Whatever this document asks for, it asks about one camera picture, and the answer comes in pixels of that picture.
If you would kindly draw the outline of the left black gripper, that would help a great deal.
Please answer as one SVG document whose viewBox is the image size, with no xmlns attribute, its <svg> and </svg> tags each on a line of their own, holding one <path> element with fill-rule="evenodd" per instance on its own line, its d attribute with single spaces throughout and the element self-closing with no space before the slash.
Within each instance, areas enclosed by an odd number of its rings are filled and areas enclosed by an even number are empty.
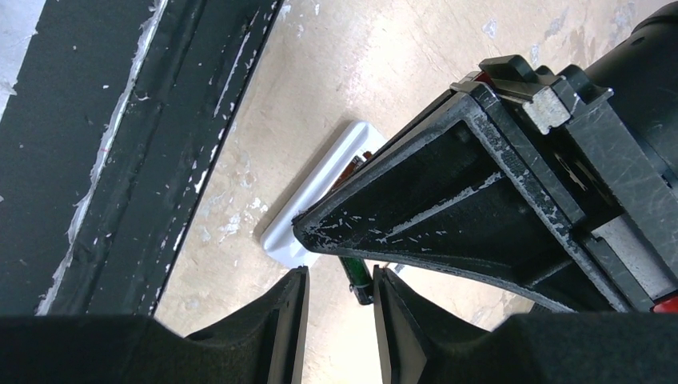
<svg viewBox="0 0 678 384">
<path fill-rule="evenodd" d="M 487 59 L 451 86 L 468 128 L 593 292 L 573 310 L 677 310 L 675 172 L 578 66 Z"/>
</svg>

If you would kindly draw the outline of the white remote control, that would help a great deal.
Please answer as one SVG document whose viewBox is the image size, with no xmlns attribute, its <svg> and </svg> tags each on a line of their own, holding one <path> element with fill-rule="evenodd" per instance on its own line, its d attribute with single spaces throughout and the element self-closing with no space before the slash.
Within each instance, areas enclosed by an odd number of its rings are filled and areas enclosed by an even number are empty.
<svg viewBox="0 0 678 384">
<path fill-rule="evenodd" d="M 314 163 L 314 168 L 281 208 L 261 236 L 265 254 L 287 268 L 311 267 L 320 257 L 295 238 L 293 218 L 318 202 L 340 178 L 356 157 L 375 153 L 386 143 L 384 136 L 369 122 L 353 121 Z"/>
</svg>

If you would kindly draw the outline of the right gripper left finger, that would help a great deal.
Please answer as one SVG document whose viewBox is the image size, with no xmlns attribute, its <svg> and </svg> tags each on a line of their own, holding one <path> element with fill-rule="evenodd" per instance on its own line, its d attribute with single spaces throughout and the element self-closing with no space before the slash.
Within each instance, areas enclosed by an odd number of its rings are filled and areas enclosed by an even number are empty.
<svg viewBox="0 0 678 384">
<path fill-rule="evenodd" d="M 309 270 L 290 270 L 260 298 L 181 336 L 141 315 L 1 320 L 4 383 L 299 383 Z"/>
</svg>

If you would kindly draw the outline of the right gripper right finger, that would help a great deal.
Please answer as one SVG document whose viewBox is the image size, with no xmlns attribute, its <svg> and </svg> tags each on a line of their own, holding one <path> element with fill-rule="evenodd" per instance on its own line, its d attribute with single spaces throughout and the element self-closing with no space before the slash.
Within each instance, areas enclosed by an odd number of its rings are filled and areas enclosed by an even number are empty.
<svg viewBox="0 0 678 384">
<path fill-rule="evenodd" d="M 385 383 L 674 383 L 677 317 L 515 314 L 487 331 L 376 267 L 374 316 Z"/>
</svg>

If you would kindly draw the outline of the green black battery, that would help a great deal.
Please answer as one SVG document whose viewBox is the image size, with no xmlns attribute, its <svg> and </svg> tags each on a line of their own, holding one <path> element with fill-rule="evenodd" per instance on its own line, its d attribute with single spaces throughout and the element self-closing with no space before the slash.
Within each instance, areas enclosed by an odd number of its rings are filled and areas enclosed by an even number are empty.
<svg viewBox="0 0 678 384">
<path fill-rule="evenodd" d="M 373 304 L 373 279 L 364 259 L 338 258 L 349 280 L 349 290 L 354 294 L 362 306 Z"/>
</svg>

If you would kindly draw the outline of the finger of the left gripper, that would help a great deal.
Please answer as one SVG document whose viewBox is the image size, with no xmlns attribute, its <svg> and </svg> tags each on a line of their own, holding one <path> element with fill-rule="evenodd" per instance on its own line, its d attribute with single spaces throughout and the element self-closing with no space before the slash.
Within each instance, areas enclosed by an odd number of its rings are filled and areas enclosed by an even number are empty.
<svg viewBox="0 0 678 384">
<path fill-rule="evenodd" d="M 484 282 L 554 311 L 632 311 L 470 94 L 446 92 L 293 220 L 311 251 Z"/>
</svg>

